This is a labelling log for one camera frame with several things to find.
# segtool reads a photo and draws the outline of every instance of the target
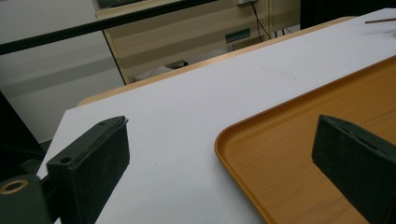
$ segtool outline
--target wooden tray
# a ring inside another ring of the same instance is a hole
[[[312,162],[318,115],[396,144],[396,56],[225,129],[219,160],[267,223],[367,223]]]

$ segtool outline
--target wall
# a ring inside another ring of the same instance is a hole
[[[91,0],[0,0],[0,44],[91,21]],[[101,32],[0,56],[0,90],[38,142],[65,110],[122,85]]]

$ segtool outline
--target brown tray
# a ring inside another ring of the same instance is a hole
[[[312,162],[320,114],[396,144],[396,56],[225,129],[219,160],[267,223],[367,223]]]

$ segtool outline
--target cable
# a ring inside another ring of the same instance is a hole
[[[261,41],[261,42],[263,41],[263,40],[262,40],[262,35],[260,34],[260,27],[264,30],[264,32],[267,34],[267,36],[268,36],[270,39],[272,39],[272,37],[268,34],[268,32],[265,30],[264,26],[263,26],[262,23],[260,22],[259,16],[257,15],[256,6],[254,5],[253,1],[252,1],[252,0],[248,0],[248,1],[249,1],[250,5],[251,5],[251,8],[253,9],[254,15],[256,16],[257,31],[258,31],[258,33],[259,33],[260,41]]]

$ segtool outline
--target chopstick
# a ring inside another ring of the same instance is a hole
[[[396,18],[390,18],[390,19],[384,19],[384,20],[377,20],[377,21],[367,21],[366,24],[368,24],[368,23],[385,22],[385,21],[396,21]]]

